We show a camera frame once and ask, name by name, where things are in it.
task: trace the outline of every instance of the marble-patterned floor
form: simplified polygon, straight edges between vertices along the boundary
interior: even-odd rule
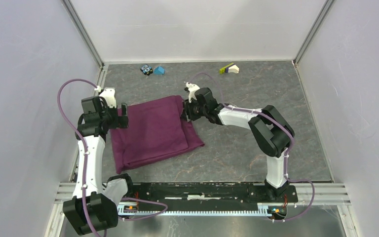
[[[239,74],[219,75],[226,62],[161,64],[165,75],[140,71],[141,64],[109,65],[104,87],[116,88],[117,103],[143,103],[169,95],[188,96],[184,82],[199,72],[212,75],[221,85],[226,103],[242,108],[275,106],[295,131],[296,145],[290,152],[288,173],[292,179],[329,181],[329,168],[310,111],[289,61],[236,62]],[[220,94],[205,76],[194,81]],[[263,181],[266,158],[250,130],[219,126],[201,118],[194,123],[205,146],[195,151],[134,170],[125,171],[134,182]],[[116,175],[108,135],[103,156],[103,180]]]

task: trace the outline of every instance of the blue block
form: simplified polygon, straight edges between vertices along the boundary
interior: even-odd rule
[[[161,66],[154,69],[153,74],[155,75],[163,75],[165,74],[165,69]]]

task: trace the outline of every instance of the wire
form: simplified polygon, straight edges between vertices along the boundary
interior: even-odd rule
[[[99,97],[99,99],[102,101],[102,104],[104,105],[103,109],[106,112],[108,109],[108,104],[107,104],[106,99],[104,97]]]
[[[165,212],[168,209],[168,205],[166,205],[164,203],[161,203],[161,202],[142,200],[142,199],[133,198],[133,197],[123,197],[121,199],[121,201],[129,201],[129,200],[131,200],[131,201],[140,201],[140,202],[145,202],[145,203],[155,204],[155,205],[160,205],[160,206],[164,206],[165,208],[163,210],[161,210],[160,212],[157,212],[157,213],[152,214],[152,215],[147,215],[147,216],[143,216],[143,217],[139,217],[139,218],[133,218],[133,219],[122,218],[123,221],[138,221],[138,220],[143,220],[143,219],[151,218],[151,217],[157,216],[159,214],[162,214],[163,212]]]
[[[279,216],[279,217],[285,218],[285,216],[279,214],[278,212],[275,212],[274,214],[277,215],[277,216]]]
[[[81,125],[82,122],[83,122],[83,114],[81,114],[81,115],[79,116],[79,119],[77,120],[77,124],[78,124],[78,125]]]
[[[91,222],[91,218],[89,217],[88,209],[86,208],[86,198],[85,198],[86,197],[86,188],[85,188],[85,185],[86,185],[86,168],[87,168],[87,165],[88,165],[88,145],[86,143],[85,138],[82,136],[82,134],[70,122],[70,120],[66,116],[65,112],[63,112],[62,104],[60,102],[60,95],[62,94],[63,88],[65,88],[66,85],[68,85],[69,83],[74,82],[74,81],[82,81],[82,82],[88,83],[91,86],[93,86],[94,88],[97,88],[97,86],[94,83],[92,83],[92,82],[90,82],[88,80],[84,80],[84,79],[72,79],[72,80],[69,80],[69,81],[65,82],[60,87],[59,91],[57,92],[57,106],[59,107],[59,111],[60,111],[60,114],[62,115],[63,119],[68,123],[68,125],[73,129],[73,131],[75,131],[75,133],[77,134],[77,136],[79,137],[79,139],[82,141],[83,149],[84,149],[83,171],[82,171],[82,184],[83,184],[83,187],[82,187],[82,207],[83,207],[83,212],[85,214],[85,219],[86,219],[86,221],[87,221],[87,223],[89,225],[89,228],[91,229],[91,231],[94,233],[95,236],[101,237],[98,234],[98,232],[96,231],[95,227],[93,226],[93,224]],[[107,230],[104,230],[104,237],[106,237],[106,236],[107,236]]]
[[[287,195],[284,194],[284,204],[282,205],[282,208],[285,208],[288,204],[288,201],[287,201]]]
[[[304,214],[306,214],[306,212],[308,212],[311,208],[311,205],[313,204],[313,201],[314,201],[314,196],[315,196],[315,189],[314,189],[314,185],[313,185],[313,182],[308,180],[308,179],[299,179],[299,180],[292,180],[292,179],[289,179],[288,178],[288,173],[287,173],[287,168],[288,168],[288,156],[289,156],[289,152],[291,151],[291,149],[293,148],[293,145],[294,145],[294,137],[291,135],[291,133],[284,128],[284,126],[282,126],[280,123],[278,123],[276,120],[274,120],[273,118],[271,118],[270,116],[262,113],[262,112],[259,112],[259,111],[256,111],[256,110],[248,110],[248,109],[242,109],[242,108],[232,108],[230,106],[227,106],[225,103],[224,103],[224,98],[223,98],[223,91],[222,91],[222,88],[220,87],[220,85],[217,83],[217,81],[212,77],[210,76],[209,74],[207,73],[204,73],[204,72],[201,72],[201,73],[198,73],[196,74],[195,76],[193,76],[191,78],[191,80],[189,80],[189,83],[191,83],[193,80],[195,80],[198,76],[200,75],[206,75],[208,76],[208,78],[210,80],[212,80],[214,82],[214,84],[216,84],[216,87],[217,89],[219,90],[220,92],[220,97],[221,97],[221,104],[227,108],[227,109],[230,109],[230,110],[235,110],[235,111],[240,111],[240,112],[246,112],[246,113],[254,113],[254,114],[257,114],[257,115],[260,115],[264,118],[266,118],[267,120],[269,120],[270,122],[272,122],[275,126],[277,126],[279,129],[281,129],[289,138],[290,138],[290,144],[288,146],[288,149],[285,151],[284,153],[284,178],[290,182],[290,183],[300,183],[300,182],[308,182],[311,184],[311,189],[312,189],[312,195],[311,195],[311,199],[310,199],[310,203],[309,205],[306,207],[306,209],[298,214],[297,216],[294,216],[294,217],[290,217],[288,219],[285,219],[285,220],[275,220],[276,222],[285,222],[285,221],[289,221],[289,220],[293,220],[293,219],[297,219],[301,216],[303,216]]]

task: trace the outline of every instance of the white wall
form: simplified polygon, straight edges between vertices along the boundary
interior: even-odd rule
[[[72,0],[106,62],[287,60],[325,0]]]
[[[300,75],[362,234],[379,236],[379,1],[336,1]]]
[[[60,181],[70,174],[74,133],[56,95],[98,67],[58,0],[0,0],[0,237],[43,236]],[[67,87],[63,106],[80,115],[92,88]]]

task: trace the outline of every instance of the towel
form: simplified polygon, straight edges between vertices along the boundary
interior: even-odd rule
[[[128,128],[110,130],[117,173],[204,146],[192,123],[181,119],[182,112],[183,99],[177,95],[129,106]]]

